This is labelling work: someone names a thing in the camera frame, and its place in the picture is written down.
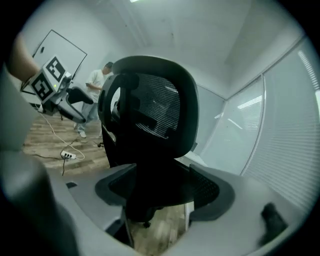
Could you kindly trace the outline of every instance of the power strip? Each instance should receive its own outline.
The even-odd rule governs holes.
[[[64,150],[61,152],[61,157],[63,159],[76,159],[76,155],[75,154],[69,153],[69,152],[64,151]]]

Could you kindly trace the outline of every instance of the chair wheel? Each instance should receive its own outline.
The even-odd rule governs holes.
[[[145,223],[143,223],[143,226],[147,229],[147,228],[149,228],[150,227],[150,225],[151,225],[151,223],[150,222],[145,222]]]

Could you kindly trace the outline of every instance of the wooden floor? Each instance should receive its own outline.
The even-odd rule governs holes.
[[[66,143],[80,150],[84,160],[68,160],[64,164],[64,175],[76,175],[85,172],[94,172],[101,168],[109,168],[109,162],[104,147],[97,147],[102,142],[99,137],[100,122],[92,122],[86,128],[87,138],[81,138],[74,130],[74,123],[67,118],[60,119],[60,115],[47,116],[55,133]],[[30,132],[25,140],[23,151],[28,155],[35,156],[48,168],[55,168],[62,174],[64,161],[60,157],[61,150],[66,145],[58,139],[52,132],[47,121],[39,114],[34,120]],[[82,155],[74,149],[67,147],[64,149],[76,154],[78,158]],[[134,240],[134,249],[147,256],[157,256],[162,254],[185,232],[185,208],[184,205],[165,207],[157,210],[151,226],[144,228],[142,223],[129,222],[130,231]]]

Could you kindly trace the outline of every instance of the person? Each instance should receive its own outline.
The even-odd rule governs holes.
[[[118,100],[120,99],[120,88],[118,88],[114,95],[112,96],[112,100],[111,100],[111,104],[110,104],[110,111],[112,113],[112,111],[114,110],[114,107],[116,106],[116,103],[118,102]],[[100,130],[100,134],[99,137],[102,137],[102,128]]]
[[[82,138],[86,138],[86,125],[92,120],[98,119],[98,99],[102,86],[104,85],[106,79],[111,75],[112,72],[112,62],[108,62],[103,69],[97,69],[91,72],[88,80],[86,81],[87,92],[93,100],[93,104],[83,103],[82,105],[82,115],[85,117],[85,123],[75,123],[74,129],[77,130]]]
[[[6,61],[9,73],[22,82],[27,82],[35,76],[40,67],[28,52],[23,36],[19,33],[12,45],[11,53]]]

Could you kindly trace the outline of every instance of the ceiling light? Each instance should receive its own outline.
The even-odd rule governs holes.
[[[223,115],[224,115],[224,113],[222,112],[222,113],[216,115],[216,116],[214,117],[214,119],[218,119],[218,118],[220,118],[220,117],[223,117]]]
[[[228,121],[230,121],[231,123],[233,123],[236,127],[238,127],[239,129],[243,129],[240,125],[238,125],[235,121],[232,121],[230,118],[228,118]]]
[[[252,100],[249,100],[246,103],[243,103],[243,104],[239,105],[237,108],[238,109],[243,109],[243,108],[246,108],[246,107],[248,107],[248,106],[250,106],[252,104],[255,104],[255,103],[261,102],[261,101],[262,101],[262,96],[259,96],[259,97],[256,97],[256,98],[252,99]]]

